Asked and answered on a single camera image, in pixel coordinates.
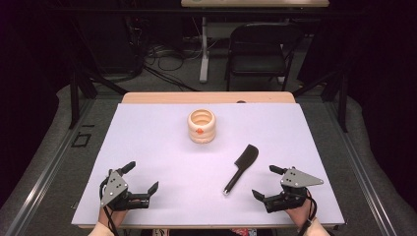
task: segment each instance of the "stacked rings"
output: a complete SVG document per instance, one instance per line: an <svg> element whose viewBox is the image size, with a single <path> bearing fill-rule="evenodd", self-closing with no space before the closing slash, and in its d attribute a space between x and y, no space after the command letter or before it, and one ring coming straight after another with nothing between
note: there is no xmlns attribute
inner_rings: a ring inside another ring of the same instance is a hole
<svg viewBox="0 0 417 236"><path fill-rule="evenodd" d="M206 144L215 136L215 116L206 109L198 109L188 116L188 134L198 144Z"/></svg>

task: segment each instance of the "person's arm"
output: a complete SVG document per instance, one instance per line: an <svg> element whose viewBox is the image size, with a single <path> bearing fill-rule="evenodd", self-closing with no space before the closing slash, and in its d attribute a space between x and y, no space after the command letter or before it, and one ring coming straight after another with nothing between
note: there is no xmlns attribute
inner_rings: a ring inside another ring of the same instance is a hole
<svg viewBox="0 0 417 236"><path fill-rule="evenodd" d="M311 201L306 199L302 206L292 209L287 209L285 212L288 213L292 221L297 225L298 230L300 230L304 223L310 216ZM304 233L305 236L328 236L328 232L320 224L319 220L315 217L312 220L312 224L307 228L307 231Z"/></svg>
<svg viewBox="0 0 417 236"><path fill-rule="evenodd" d="M125 219L127 213L127 210L113 211L113 213L111 214L111 219L113 220L114 226L116 226L116 228L118 228L120 224L122 224L123 219ZM93 231L89 234L89 236L114 236L114 234L111 232L109 228L108 217L105 214L103 208L100 209L97 224L95 225Z"/></svg>

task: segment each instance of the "desk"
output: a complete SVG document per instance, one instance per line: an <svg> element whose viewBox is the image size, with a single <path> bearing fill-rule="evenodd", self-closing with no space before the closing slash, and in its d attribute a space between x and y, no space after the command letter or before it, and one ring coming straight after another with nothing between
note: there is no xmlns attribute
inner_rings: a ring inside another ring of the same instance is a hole
<svg viewBox="0 0 417 236"><path fill-rule="evenodd" d="M236 103L245 100L248 103ZM217 134L206 145L188 138L187 116L207 108L217 117ZM222 191L247 144L260 150L232 192ZM267 213L252 189L278 194L281 176L268 167L296 166L325 181L310 190L323 224L343 217L303 112L289 92L132 92L119 104L96 159L73 224L95 225L98 186L108 169L135 160L124 179L132 193L159 181L148 209L129 212L126 228L273 228L293 225L283 212Z"/></svg>
<svg viewBox="0 0 417 236"><path fill-rule="evenodd" d="M323 8L328 6L328 0L181 0L181 5L190 8ZM208 81L209 51L207 39L208 22L206 17L203 17L203 56L200 83L206 83Z"/></svg>

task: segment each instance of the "cleaver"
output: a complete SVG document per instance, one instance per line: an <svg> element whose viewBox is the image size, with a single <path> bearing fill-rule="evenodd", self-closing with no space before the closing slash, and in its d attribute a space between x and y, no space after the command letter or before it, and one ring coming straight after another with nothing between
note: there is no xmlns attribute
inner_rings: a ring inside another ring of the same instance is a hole
<svg viewBox="0 0 417 236"><path fill-rule="evenodd" d="M243 174L243 172L254 163L258 157L258 149L255 146L248 145L240 157L235 161L235 165L238 167L236 174L224 188L223 194L228 195L236 184L237 180Z"/></svg>

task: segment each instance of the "human hand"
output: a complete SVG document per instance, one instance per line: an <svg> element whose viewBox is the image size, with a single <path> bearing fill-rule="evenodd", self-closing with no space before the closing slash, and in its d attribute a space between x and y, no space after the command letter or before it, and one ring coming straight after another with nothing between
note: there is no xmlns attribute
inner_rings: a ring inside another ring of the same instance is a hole
<svg viewBox="0 0 417 236"><path fill-rule="evenodd" d="M297 208L286 209L285 212L287 212L287 214L297 225L297 227L301 229L303 227L303 224L310 217L310 212L312 211L311 205L311 200L306 199L302 206L299 206Z"/></svg>
<svg viewBox="0 0 417 236"><path fill-rule="evenodd" d="M116 226L116 228L118 228L120 226L120 224L122 224L122 222L125 219L127 213L128 213L128 210L113 211L113 213L110 213L111 214L111 219L114 223L114 226ZM98 222L100 222L104 226L110 228L109 222L108 222L108 217L107 217L103 207L100 208L100 212L98 214Z"/></svg>

